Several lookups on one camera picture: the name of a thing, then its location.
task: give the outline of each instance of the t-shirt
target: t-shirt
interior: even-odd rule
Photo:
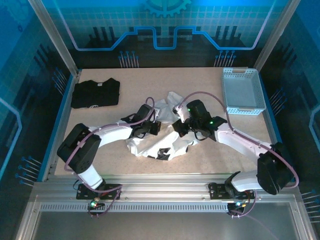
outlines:
[[[105,82],[93,80],[77,83],[72,94],[71,107],[95,108],[114,106],[119,102],[120,82],[109,78]]]

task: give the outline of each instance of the gear logo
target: gear logo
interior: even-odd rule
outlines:
[[[155,14],[157,17],[166,18],[180,14],[181,10],[187,8],[187,4],[191,4],[191,0],[146,0],[144,9],[149,10],[150,14]]]
[[[28,0],[0,0],[0,8],[6,7],[11,17],[21,24],[29,15]]]

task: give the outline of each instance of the black t-shirt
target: black t-shirt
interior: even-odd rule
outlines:
[[[119,102],[120,82],[109,78],[105,82],[93,80],[77,83],[72,94],[74,109],[113,106]]]

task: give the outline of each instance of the table surface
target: table surface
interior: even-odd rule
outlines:
[[[136,113],[151,96],[156,101],[167,99],[173,91],[185,97],[195,91],[206,91],[222,98],[222,67],[184,68],[126,68],[126,69],[83,69],[79,82],[94,80],[104,82],[114,78],[120,82],[119,103],[116,106],[72,109],[65,137],[78,123],[102,126],[115,123],[120,118]],[[199,94],[190,101],[200,99],[212,116],[226,118],[223,108],[212,97]],[[258,116],[230,115],[231,124],[252,137],[270,142],[262,113]],[[93,162],[99,174],[221,174],[249,171],[256,166],[242,154],[229,146],[207,139],[189,146],[188,153],[170,161],[131,154],[124,140],[100,147]],[[65,176],[64,162],[59,158],[55,175]]]

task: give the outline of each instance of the light blue basket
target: light blue basket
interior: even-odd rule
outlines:
[[[221,82],[223,101],[229,114],[257,116],[266,109],[256,69],[225,67]]]

